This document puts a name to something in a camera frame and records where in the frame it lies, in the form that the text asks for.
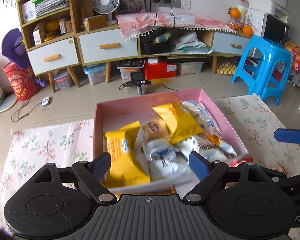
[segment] cabinet leg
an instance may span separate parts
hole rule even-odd
[[[212,57],[212,72],[217,72],[217,56]]]
[[[79,82],[79,80],[77,79],[76,74],[74,73],[73,67],[67,67],[67,70],[72,78],[72,80],[74,81],[74,83],[77,85],[77,87],[81,87],[81,84]]]
[[[52,92],[55,93],[56,92],[56,87],[54,86],[54,79],[53,79],[52,72],[48,73],[48,77],[49,77],[49,82],[50,82],[50,86],[51,86]]]
[[[106,83],[110,82],[111,62],[106,62]]]

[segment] desk fan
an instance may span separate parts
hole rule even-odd
[[[111,13],[119,6],[120,0],[92,0],[94,10],[99,14],[107,14],[107,25],[117,24],[117,20],[112,20]]]

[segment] trash can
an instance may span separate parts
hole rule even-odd
[[[35,80],[31,66],[21,69],[16,63],[10,62],[3,68],[3,71],[6,73],[19,101],[26,101],[39,91],[40,87]]]

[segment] floral rug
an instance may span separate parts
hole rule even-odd
[[[274,139],[274,131],[284,125],[258,96],[224,98],[215,103],[236,129],[255,163],[285,172],[288,177],[300,174],[299,146]],[[93,159],[93,123],[85,120],[13,134],[0,185],[0,228],[8,231],[3,218],[5,203],[45,163],[70,167],[79,160]],[[289,236],[300,240],[300,228],[291,229]]]

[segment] wall switch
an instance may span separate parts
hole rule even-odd
[[[191,1],[190,0],[181,0],[182,9],[190,9]]]
[[[174,8],[181,8],[181,0],[171,0],[171,7]],[[160,4],[158,3],[158,6],[160,7],[170,7],[170,4],[165,3],[165,0],[160,0]]]

